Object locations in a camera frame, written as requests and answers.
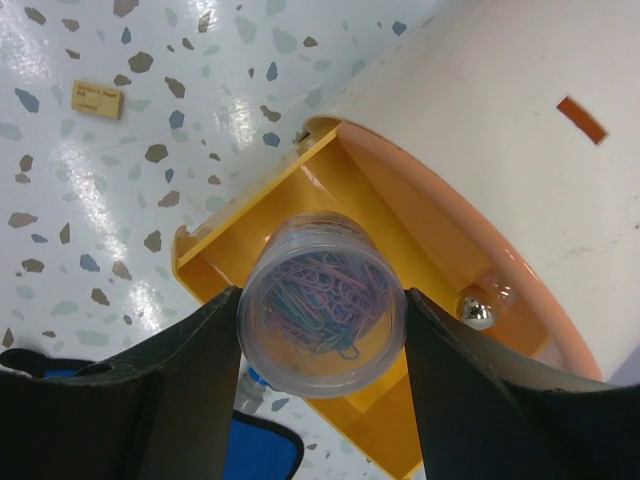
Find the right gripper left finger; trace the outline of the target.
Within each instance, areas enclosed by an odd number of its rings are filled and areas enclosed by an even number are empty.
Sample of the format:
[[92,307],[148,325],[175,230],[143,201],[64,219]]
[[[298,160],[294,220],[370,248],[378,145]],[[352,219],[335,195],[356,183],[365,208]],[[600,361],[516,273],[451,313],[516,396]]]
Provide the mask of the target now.
[[5,479],[219,479],[240,365],[230,287],[102,361],[1,355]]

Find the blue microfiber cloth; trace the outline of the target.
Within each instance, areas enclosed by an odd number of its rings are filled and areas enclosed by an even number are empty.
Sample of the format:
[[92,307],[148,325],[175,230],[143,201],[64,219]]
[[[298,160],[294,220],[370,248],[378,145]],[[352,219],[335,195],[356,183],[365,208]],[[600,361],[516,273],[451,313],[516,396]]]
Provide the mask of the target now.
[[[1,367],[33,378],[73,377],[89,360],[51,358],[16,348],[1,354]],[[224,468],[225,479],[291,479],[304,456],[301,437],[287,427],[234,409]]]

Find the blue grey glue stick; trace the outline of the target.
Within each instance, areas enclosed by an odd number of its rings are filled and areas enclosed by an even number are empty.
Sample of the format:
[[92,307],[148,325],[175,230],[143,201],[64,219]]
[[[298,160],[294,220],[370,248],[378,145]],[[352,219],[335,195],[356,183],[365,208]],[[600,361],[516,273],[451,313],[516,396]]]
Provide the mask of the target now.
[[249,366],[239,378],[234,409],[246,415],[254,415],[272,392],[269,383]]

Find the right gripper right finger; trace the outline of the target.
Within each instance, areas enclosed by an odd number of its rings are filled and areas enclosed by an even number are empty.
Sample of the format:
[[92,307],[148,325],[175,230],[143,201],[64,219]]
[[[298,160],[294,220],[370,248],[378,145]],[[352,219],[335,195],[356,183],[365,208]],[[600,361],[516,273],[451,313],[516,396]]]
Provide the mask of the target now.
[[639,388],[515,352],[406,293],[405,350],[430,479],[636,479]]

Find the small tan eraser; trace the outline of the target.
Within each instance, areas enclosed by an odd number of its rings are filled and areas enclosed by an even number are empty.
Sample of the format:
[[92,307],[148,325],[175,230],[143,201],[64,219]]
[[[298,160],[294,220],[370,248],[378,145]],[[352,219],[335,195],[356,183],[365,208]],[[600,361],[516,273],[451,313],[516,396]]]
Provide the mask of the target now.
[[71,108],[75,111],[119,120],[123,100],[121,90],[80,80],[73,83]]

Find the round beige drawer organizer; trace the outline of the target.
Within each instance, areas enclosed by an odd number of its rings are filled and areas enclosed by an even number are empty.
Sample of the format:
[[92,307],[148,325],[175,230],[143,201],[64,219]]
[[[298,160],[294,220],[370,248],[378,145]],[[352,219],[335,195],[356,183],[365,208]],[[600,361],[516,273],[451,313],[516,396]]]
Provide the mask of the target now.
[[[334,210],[406,288],[610,384],[639,345],[639,5],[446,1],[307,123],[307,149],[197,230],[173,271],[241,286],[287,217]],[[388,475],[424,469],[406,352],[314,409]]]

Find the purple glitter tape roll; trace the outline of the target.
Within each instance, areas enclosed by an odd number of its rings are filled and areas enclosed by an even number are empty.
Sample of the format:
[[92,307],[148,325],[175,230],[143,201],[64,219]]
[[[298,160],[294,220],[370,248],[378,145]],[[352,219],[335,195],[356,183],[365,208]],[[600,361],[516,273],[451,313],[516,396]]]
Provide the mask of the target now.
[[304,212],[261,252],[241,293],[238,337],[272,388],[337,398],[393,366],[406,314],[401,282],[364,229],[336,212]]

